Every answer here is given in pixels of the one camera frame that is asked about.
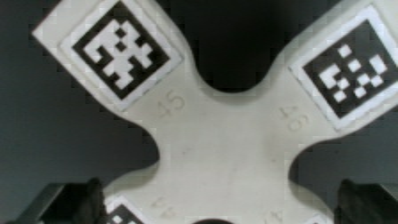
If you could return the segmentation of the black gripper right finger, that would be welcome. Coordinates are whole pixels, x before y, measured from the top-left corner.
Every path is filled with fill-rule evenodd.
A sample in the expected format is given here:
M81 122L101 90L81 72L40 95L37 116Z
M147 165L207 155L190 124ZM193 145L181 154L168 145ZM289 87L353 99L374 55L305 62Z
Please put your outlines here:
M341 181L334 224L398 224L398 184Z

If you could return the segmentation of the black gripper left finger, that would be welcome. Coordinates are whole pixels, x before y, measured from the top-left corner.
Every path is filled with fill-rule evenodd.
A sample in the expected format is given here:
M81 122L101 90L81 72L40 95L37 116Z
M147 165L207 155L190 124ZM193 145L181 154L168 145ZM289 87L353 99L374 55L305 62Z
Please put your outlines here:
M101 181L49 183L16 219L16 224L104 224Z

